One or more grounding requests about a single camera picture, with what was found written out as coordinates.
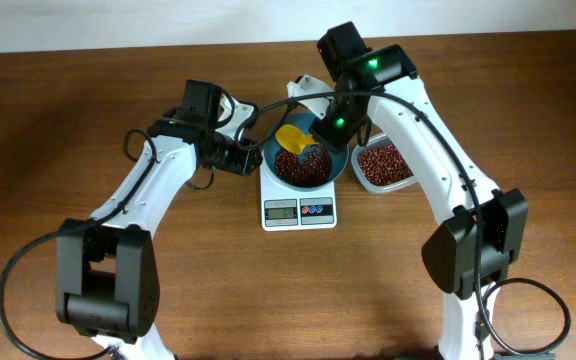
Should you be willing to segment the blue plastic bowl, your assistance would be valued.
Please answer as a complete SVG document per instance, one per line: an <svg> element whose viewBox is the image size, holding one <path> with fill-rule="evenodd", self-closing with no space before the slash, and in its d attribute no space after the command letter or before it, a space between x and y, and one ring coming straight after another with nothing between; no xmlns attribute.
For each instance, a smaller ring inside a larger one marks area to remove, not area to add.
<svg viewBox="0 0 576 360"><path fill-rule="evenodd" d="M314 144L296 155L272 138L264 146L263 157L271 176L280 185L296 191L312 192L333 182L343 172L349 148L335 154L321 144Z"/></svg>

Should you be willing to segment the clear plastic bean container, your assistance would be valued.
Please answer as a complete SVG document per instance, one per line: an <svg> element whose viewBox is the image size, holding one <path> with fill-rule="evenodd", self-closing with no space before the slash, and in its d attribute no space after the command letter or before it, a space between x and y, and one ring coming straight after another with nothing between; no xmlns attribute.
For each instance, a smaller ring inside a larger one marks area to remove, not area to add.
<svg viewBox="0 0 576 360"><path fill-rule="evenodd" d="M365 146L356 146L351 165L360 184L371 194L401 190L417 182L399 150L384 133L372 136Z"/></svg>

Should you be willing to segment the yellow plastic measuring scoop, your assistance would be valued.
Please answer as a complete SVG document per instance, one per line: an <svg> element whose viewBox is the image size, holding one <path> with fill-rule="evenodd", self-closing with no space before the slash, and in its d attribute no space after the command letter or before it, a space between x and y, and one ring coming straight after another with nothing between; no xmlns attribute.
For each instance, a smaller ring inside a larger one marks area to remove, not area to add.
<svg viewBox="0 0 576 360"><path fill-rule="evenodd" d="M275 139L283 149L295 155L300 155L307 146L317 144L312 135L305 135L291 124L282 125L275 133Z"/></svg>

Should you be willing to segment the red adzuki beans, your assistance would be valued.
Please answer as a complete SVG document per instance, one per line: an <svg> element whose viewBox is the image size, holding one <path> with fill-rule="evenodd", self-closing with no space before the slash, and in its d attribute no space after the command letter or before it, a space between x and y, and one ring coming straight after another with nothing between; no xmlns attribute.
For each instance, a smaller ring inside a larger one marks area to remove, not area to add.
<svg viewBox="0 0 576 360"><path fill-rule="evenodd" d="M412 176L412 171L394 145L367 150L357 158L361 172L373 185L386 186ZM308 146L301 155L281 148L274 169L285 182L297 187L325 184L333 172L332 155L320 145Z"/></svg>

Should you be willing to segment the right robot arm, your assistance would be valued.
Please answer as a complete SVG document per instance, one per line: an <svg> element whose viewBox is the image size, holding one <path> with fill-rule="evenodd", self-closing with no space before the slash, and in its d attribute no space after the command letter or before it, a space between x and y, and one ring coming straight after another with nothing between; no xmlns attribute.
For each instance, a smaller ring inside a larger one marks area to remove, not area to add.
<svg viewBox="0 0 576 360"><path fill-rule="evenodd" d="M493 359L490 332L498 290L511 283L528 204L502 191L468 157L431 104L415 65L398 45L374 50L353 23L329 29L317 49L335 83L314 138L340 151L376 125L421 185L438 224L422 260L443 293L442 359Z"/></svg>

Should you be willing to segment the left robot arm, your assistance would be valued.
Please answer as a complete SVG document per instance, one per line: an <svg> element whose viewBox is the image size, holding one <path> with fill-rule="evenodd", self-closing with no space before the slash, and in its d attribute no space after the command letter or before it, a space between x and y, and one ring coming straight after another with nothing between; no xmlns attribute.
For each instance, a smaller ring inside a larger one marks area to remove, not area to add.
<svg viewBox="0 0 576 360"><path fill-rule="evenodd" d="M115 359L172 359L155 325L160 284L153 238L199 168L251 175L260 151L242 136L257 106L203 81L143 131L144 147L114 194L57 237L56 316Z"/></svg>

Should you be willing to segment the white digital kitchen scale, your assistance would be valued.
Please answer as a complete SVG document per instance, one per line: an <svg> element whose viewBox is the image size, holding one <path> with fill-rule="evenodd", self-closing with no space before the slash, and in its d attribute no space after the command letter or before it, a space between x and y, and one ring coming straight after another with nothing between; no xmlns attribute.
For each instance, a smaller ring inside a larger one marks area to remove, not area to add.
<svg viewBox="0 0 576 360"><path fill-rule="evenodd" d="M337 225L333 182L314 188L284 183L266 163L260 170L261 225L265 231L331 229Z"/></svg>

